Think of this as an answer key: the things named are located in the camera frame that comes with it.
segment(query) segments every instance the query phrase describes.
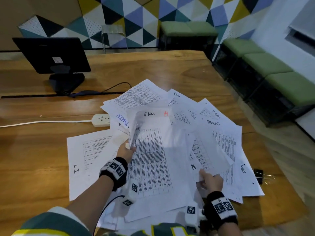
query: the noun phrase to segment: wrist strap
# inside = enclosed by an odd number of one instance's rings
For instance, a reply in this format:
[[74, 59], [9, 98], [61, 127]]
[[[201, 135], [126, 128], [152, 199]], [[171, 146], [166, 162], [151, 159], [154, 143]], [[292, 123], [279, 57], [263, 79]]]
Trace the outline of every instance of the wrist strap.
[[107, 162], [100, 170], [101, 176], [108, 176], [114, 182], [113, 191], [126, 183], [128, 164], [122, 157], [116, 157]]
[[227, 222], [238, 224], [237, 213], [230, 200], [220, 191], [214, 191], [207, 196], [204, 215], [216, 230]]

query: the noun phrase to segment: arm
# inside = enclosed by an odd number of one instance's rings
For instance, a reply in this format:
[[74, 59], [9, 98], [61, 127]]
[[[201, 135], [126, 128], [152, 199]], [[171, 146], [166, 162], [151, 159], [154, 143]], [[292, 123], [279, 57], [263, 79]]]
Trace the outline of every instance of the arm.
[[[203, 169], [200, 170], [199, 174], [204, 178], [203, 186], [208, 190], [209, 194], [215, 191], [222, 191], [223, 179], [220, 175], [212, 176]], [[238, 225], [232, 222], [226, 222], [221, 225], [218, 229], [218, 234], [219, 236], [242, 236]]]
[[[128, 150], [124, 142], [118, 149], [117, 157], [124, 158], [127, 163], [131, 161], [132, 155], [136, 148]], [[93, 185], [84, 191], [66, 208], [74, 213], [93, 234], [100, 214], [112, 193], [114, 187], [113, 180], [108, 176], [101, 176]]]

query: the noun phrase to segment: table surface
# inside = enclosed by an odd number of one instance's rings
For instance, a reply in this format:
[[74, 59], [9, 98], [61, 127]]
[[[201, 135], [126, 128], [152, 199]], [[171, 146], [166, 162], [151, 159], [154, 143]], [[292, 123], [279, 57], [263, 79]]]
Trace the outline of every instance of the table surface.
[[[150, 79], [168, 91], [176, 89], [195, 101], [207, 98], [241, 125], [242, 146], [253, 169], [275, 176], [263, 184], [263, 197], [245, 197], [234, 204], [241, 229], [276, 225], [297, 219], [307, 209], [266, 149], [223, 79], [203, 52], [164, 51], [88, 56], [91, 73], [77, 91], [101, 91], [118, 82], [132, 86]], [[118, 86], [113, 91], [126, 91]], [[0, 61], [0, 95], [50, 94], [47, 77], [26, 60]], [[5, 98], [0, 100], [0, 125], [36, 120], [86, 120], [103, 113], [103, 101], [118, 95]], [[28, 218], [54, 206], [69, 204], [67, 137], [108, 129], [91, 123], [40, 123], [0, 128], [0, 234], [10, 235]]]

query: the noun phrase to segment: hand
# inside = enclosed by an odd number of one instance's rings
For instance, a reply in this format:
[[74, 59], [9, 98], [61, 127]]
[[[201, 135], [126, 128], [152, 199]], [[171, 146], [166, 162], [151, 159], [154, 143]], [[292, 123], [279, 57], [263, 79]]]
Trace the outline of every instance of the hand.
[[128, 140], [126, 140], [123, 144], [120, 145], [118, 151], [117, 151], [117, 156], [116, 157], [121, 157], [126, 160], [127, 163], [131, 162], [131, 158], [133, 153], [136, 151], [135, 147], [131, 147], [130, 150], [126, 148], [126, 143], [128, 143]]
[[206, 173], [204, 169], [201, 169], [199, 174], [204, 178], [202, 185], [209, 191], [209, 194], [214, 191], [222, 191], [223, 178], [219, 174], [212, 176], [210, 173]]

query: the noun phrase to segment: wall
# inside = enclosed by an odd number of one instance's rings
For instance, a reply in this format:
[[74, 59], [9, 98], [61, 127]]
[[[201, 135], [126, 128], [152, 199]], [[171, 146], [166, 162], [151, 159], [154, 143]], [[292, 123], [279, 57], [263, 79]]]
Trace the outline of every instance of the wall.
[[0, 51], [18, 50], [12, 37], [21, 37], [18, 26], [36, 14], [61, 26], [82, 15], [77, 0], [0, 0]]
[[[288, 26], [309, 0], [274, 0], [252, 39], [267, 52], [315, 83], [315, 57], [284, 38]], [[315, 138], [315, 110], [297, 119], [297, 123]]]
[[20, 26], [23, 36], [78, 37], [85, 49], [102, 48], [101, 26], [119, 24], [122, 35], [105, 35], [106, 47], [156, 47], [162, 21], [207, 21], [227, 37], [250, 38], [273, 0], [78, 0], [82, 16], [46, 35], [41, 17]]

